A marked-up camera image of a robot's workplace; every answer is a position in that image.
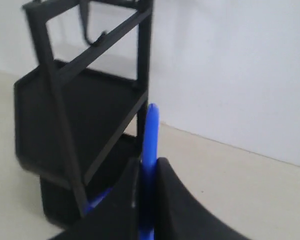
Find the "black plastic object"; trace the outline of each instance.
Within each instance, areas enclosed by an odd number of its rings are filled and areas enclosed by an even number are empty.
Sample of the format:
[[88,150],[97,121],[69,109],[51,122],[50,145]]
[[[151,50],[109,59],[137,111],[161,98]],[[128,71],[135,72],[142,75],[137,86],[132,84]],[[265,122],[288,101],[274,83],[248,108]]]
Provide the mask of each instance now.
[[[136,12],[71,62],[54,59],[47,22],[88,2],[34,0],[23,7],[39,66],[14,85],[15,150],[22,167],[40,176],[44,213],[60,226],[83,218],[89,201],[140,156],[148,107],[153,0],[97,0]],[[88,19],[88,9],[83,15]],[[137,26],[136,79],[87,69]],[[135,115],[133,137],[124,130]]]
[[155,240],[248,240],[205,209],[166,158],[157,161],[154,232]]
[[140,161],[131,159],[105,199],[53,240],[139,240],[139,169]]

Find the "shelf tray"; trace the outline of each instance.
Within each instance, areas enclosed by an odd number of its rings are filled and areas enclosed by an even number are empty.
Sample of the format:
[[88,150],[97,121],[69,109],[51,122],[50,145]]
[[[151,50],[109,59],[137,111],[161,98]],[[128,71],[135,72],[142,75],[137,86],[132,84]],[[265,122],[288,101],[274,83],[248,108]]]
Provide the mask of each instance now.
[[[55,62],[58,68],[65,63]],[[135,139],[122,133],[147,100],[147,90],[134,87],[135,81],[85,69],[62,88],[82,179],[87,185],[112,151],[126,156]],[[70,188],[55,127],[56,116],[36,68],[14,86],[15,142],[20,164],[27,170]]]

